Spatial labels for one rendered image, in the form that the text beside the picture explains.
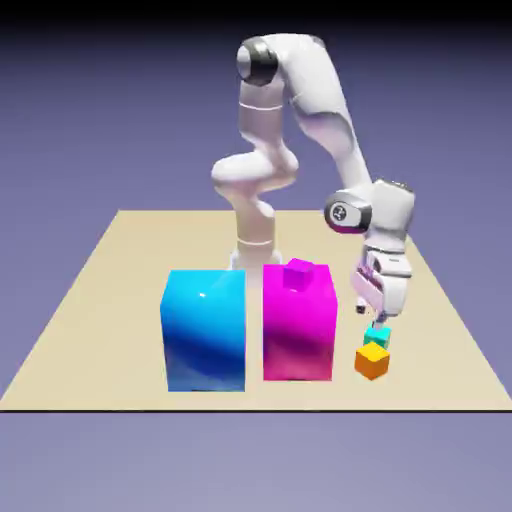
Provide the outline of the small orange cube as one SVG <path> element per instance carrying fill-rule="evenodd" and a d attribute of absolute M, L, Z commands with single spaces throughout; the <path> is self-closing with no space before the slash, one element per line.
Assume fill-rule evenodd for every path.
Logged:
<path fill-rule="evenodd" d="M 356 351 L 354 368 L 369 380 L 374 380 L 387 373 L 390 353 L 376 342 L 370 342 Z"/>

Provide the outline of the large blue box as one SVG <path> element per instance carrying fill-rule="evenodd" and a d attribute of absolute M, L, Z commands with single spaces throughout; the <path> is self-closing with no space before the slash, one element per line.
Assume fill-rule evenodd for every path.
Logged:
<path fill-rule="evenodd" d="M 169 273 L 160 304 L 168 390 L 245 390 L 243 270 Z"/>

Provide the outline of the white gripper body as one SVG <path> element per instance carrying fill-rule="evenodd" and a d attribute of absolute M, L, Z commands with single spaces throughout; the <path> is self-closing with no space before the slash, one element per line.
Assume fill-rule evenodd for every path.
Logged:
<path fill-rule="evenodd" d="M 359 308 L 371 307 L 377 316 L 398 316 L 404 307 L 408 278 L 369 273 L 357 268 L 351 276 Z"/>

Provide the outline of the small teal cube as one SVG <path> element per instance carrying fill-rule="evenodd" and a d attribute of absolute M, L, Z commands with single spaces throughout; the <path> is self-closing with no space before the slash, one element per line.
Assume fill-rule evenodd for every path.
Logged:
<path fill-rule="evenodd" d="M 363 344 L 367 345 L 369 343 L 376 343 L 387 350 L 390 344 L 390 337 L 390 327 L 381 326 L 380 328 L 375 328 L 373 326 L 369 326 L 364 333 Z"/>

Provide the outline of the large magenta box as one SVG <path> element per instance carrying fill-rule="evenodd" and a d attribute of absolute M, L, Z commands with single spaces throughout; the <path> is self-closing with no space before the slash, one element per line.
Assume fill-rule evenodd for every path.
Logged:
<path fill-rule="evenodd" d="M 286 264 L 263 268 L 263 379 L 329 381 L 338 316 L 329 266 L 314 263 L 312 283 L 299 292 L 283 286 Z"/>

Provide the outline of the small magenta cube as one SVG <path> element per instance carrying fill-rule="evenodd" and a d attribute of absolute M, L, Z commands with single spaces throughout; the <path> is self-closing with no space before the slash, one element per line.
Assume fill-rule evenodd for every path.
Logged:
<path fill-rule="evenodd" d="M 312 283 L 314 273 L 314 263 L 293 258 L 283 268 L 283 286 L 294 291 L 305 291 Z"/>

